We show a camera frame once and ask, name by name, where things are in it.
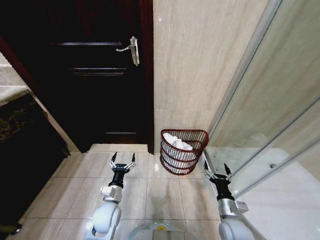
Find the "door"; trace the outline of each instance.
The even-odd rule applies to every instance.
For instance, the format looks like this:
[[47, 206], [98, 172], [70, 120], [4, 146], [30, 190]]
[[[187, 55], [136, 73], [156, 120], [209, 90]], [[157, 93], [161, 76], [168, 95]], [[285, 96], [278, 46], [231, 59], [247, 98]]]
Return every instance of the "door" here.
[[[146, 79], [140, 45], [146, 41], [141, 2], [29, 0], [1, 7], [2, 38], [32, 76], [31, 89], [82, 152], [93, 143], [148, 143], [153, 79]], [[132, 37], [139, 65], [130, 49], [116, 51]]]

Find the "door handle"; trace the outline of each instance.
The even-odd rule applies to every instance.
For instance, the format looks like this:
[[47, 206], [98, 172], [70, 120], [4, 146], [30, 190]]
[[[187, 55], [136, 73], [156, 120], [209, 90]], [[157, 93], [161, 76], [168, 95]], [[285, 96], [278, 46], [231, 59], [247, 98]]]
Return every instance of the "door handle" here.
[[117, 52], [123, 52], [126, 50], [131, 50], [133, 63], [138, 66], [139, 65], [139, 52], [138, 52], [138, 40], [133, 36], [130, 38], [130, 45], [124, 49], [116, 49]]

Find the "tiled floor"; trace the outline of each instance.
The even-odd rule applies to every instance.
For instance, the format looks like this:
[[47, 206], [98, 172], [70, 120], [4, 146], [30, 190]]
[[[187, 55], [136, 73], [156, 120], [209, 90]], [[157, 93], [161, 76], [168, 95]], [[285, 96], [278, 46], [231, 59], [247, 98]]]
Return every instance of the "tiled floor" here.
[[[84, 240], [95, 209], [104, 203], [100, 188], [112, 179], [108, 160], [113, 154], [72, 153], [24, 214], [21, 232], [7, 239]], [[118, 152], [116, 163], [129, 163], [131, 158], [132, 153]], [[136, 164], [124, 178], [115, 240], [124, 240], [135, 226], [153, 221], [194, 232], [204, 240], [220, 239], [216, 200], [207, 190], [200, 165], [178, 177], [162, 167], [157, 154], [138, 152]]]

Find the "floor tile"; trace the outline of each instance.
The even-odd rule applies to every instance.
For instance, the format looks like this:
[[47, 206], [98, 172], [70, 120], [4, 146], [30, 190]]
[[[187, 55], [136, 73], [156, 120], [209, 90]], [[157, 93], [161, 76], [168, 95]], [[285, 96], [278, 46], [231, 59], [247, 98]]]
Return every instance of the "floor tile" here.
[[144, 219], [146, 217], [146, 178], [125, 178], [119, 207], [121, 219]]
[[30, 206], [28, 207], [28, 209], [24, 212], [23, 216], [21, 218], [27, 218], [28, 215], [30, 214], [30, 212], [35, 208], [36, 203], [39, 201], [39, 199], [42, 198], [42, 196], [45, 194], [47, 188], [49, 187], [49, 185], [51, 184], [51, 180], [52, 178], [49, 179], [49, 181], [44, 185], [44, 187], [41, 189], [41, 191], [39, 192], [39, 194], [35, 197], [35, 199], [32, 201], [32, 203], [30, 204]]
[[92, 227], [91, 219], [66, 219], [55, 240], [85, 240]]
[[179, 179], [185, 219], [219, 220], [217, 201], [204, 179]]
[[69, 158], [64, 160], [64, 164], [56, 177], [85, 178], [97, 157], [94, 152], [72, 153]]
[[[88, 178], [113, 178], [114, 172], [108, 163], [111, 160], [115, 152], [91, 152], [94, 154], [94, 162], [87, 174]], [[121, 163], [123, 157], [122, 152], [116, 154], [115, 163]]]
[[7, 240], [54, 240], [64, 222], [64, 219], [26, 219], [22, 229], [16, 235], [10, 235]]
[[[111, 178], [86, 178], [68, 214], [68, 218], [91, 218], [104, 204], [100, 193]], [[144, 219], [146, 212], [147, 179], [128, 178], [123, 181], [122, 200], [119, 204], [122, 219]]]
[[[129, 164], [132, 160], [133, 152], [123, 153], [121, 163]], [[125, 178], [147, 178], [148, 177], [148, 164], [149, 158], [152, 158], [153, 155], [149, 153], [136, 153], [135, 154], [135, 163], [136, 166], [128, 172], [124, 177]]]
[[[219, 235], [218, 220], [185, 220], [186, 230], [194, 234], [199, 240], [221, 240]], [[195, 240], [189, 234], [185, 235], [185, 240]]]
[[147, 144], [93, 144], [89, 152], [147, 153]]
[[66, 218], [83, 181], [83, 178], [51, 178], [27, 217]]
[[103, 201], [101, 187], [108, 186], [111, 178], [85, 178], [69, 211], [68, 218], [91, 218]]
[[145, 224], [143, 219], [121, 219], [118, 227], [116, 228], [113, 240], [126, 240], [135, 227]]
[[177, 179], [178, 176], [168, 172], [160, 162], [160, 154], [155, 154], [149, 159], [148, 178]]
[[147, 219], [184, 219], [179, 179], [148, 178]]
[[52, 174], [52, 178], [56, 177], [58, 172], [61, 170], [61, 168], [63, 167], [63, 165], [66, 163], [66, 161], [70, 158], [70, 157], [66, 157], [61, 163], [60, 165], [57, 167], [57, 169], [54, 171], [54, 173]]

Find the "laundry basket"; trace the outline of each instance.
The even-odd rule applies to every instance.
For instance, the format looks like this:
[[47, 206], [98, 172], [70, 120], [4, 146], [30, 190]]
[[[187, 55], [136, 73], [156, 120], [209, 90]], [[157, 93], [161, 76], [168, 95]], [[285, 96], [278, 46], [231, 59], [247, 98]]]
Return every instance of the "laundry basket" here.
[[[178, 139], [191, 145], [193, 150], [182, 150], [172, 146], [165, 139], [165, 133], [177, 136]], [[208, 133], [204, 130], [163, 129], [161, 131], [160, 162], [172, 174], [187, 175], [195, 169], [208, 141]]]

